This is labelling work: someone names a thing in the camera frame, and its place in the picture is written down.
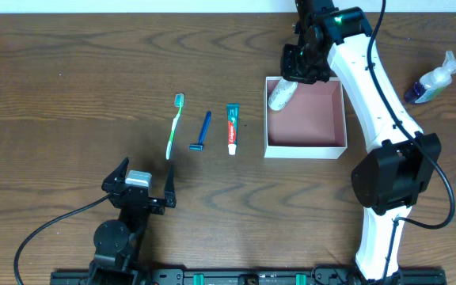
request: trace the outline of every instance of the red toothpaste label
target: red toothpaste label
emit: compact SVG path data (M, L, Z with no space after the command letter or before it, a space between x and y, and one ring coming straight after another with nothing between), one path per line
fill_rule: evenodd
M235 125L232 122L228 122L228 144L235 144L236 139Z

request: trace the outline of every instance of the blue razor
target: blue razor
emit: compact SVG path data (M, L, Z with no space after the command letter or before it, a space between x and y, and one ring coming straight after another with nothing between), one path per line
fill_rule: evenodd
M189 145L190 150L203 150L203 141L205 140L205 135L207 134L207 129L209 128L209 123L211 122L211 111L207 111L205 115L205 120L203 121L202 131L199 133L198 143L192 143Z

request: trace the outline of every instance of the white box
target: white box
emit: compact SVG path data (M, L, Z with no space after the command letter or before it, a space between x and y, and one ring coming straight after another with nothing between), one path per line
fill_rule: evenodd
M280 76L267 77L264 88L264 157L337 159L348 147L343 88L339 78L298 84L281 111L267 99Z

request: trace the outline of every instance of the green connector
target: green connector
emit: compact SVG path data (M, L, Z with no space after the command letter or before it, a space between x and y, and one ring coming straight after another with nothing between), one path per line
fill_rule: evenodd
M306 285L307 284L307 276L305 274L297 274L296 279L297 279L296 285Z
M193 276L193 285L203 285L203 274L195 274Z

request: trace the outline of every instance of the spray bottle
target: spray bottle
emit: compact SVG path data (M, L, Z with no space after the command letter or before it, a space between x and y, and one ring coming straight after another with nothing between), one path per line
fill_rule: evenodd
M451 83L451 75L456 73L456 59L452 51L446 52L443 66L425 74L404 95L406 102L422 104L438 96Z

